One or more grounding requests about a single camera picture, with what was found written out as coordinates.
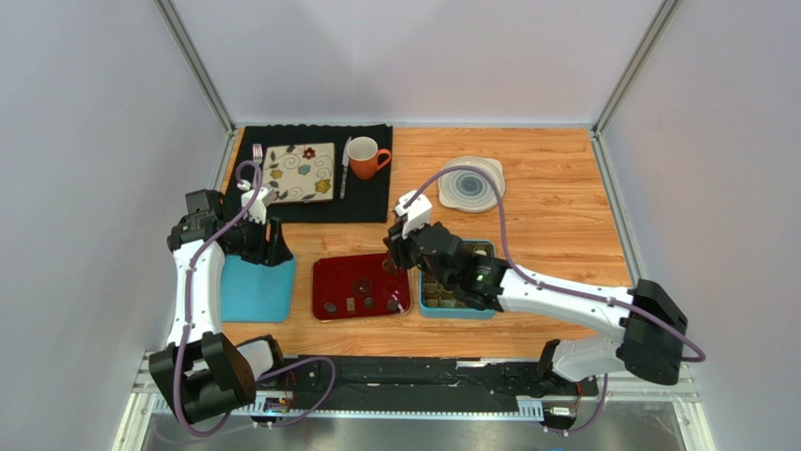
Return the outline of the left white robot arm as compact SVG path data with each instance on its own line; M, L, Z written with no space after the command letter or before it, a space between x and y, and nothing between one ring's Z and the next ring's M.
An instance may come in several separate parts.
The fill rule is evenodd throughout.
M221 309L228 257L254 270L293 259L280 219L266 213L275 198L272 188L251 189L235 206L218 191L192 192L186 215L167 237L176 305L165 348L149 357L149 373L185 426L252 404L258 377L283 362L270 335L234 345L223 333Z

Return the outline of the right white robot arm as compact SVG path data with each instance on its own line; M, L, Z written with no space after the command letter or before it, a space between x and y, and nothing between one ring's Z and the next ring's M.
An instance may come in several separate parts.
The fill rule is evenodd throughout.
M546 343L544 377L581 381L627 371L648 382L674 385L689 344L688 319L664 288L640 279L634 288L571 282L479 255L442 224L387 231L384 244L399 269L417 268L476 310L530 313L595 331L579 340Z

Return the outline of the dark leaf chocolate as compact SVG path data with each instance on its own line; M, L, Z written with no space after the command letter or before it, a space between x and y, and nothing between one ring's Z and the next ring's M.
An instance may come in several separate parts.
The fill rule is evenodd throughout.
M331 314L331 315L336 314L337 311L338 311L337 306L334 303L330 303L330 302L325 303L323 305L323 309L324 309L325 312L327 312L328 314Z

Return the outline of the red chocolate tray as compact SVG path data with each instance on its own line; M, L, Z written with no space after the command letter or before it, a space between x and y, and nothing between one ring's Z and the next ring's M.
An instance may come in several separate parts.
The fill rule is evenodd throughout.
M312 266L311 309L320 321L372 318L401 315L412 307L412 293L408 271L399 269L390 276L382 268L386 253L347 257L329 257ZM346 299L355 298L356 312L349 314ZM364 299L372 297L375 307L367 309ZM399 311L386 311L390 300L399 302ZM338 311L331 315L324 311L325 303L334 303Z

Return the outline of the metal tongs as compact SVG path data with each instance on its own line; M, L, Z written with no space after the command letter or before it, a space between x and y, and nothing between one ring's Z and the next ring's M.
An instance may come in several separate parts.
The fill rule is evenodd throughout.
M400 270L396 265L394 257L389 251L387 251L385 254L385 258L382 263L382 268L390 276L397 276L399 274Z

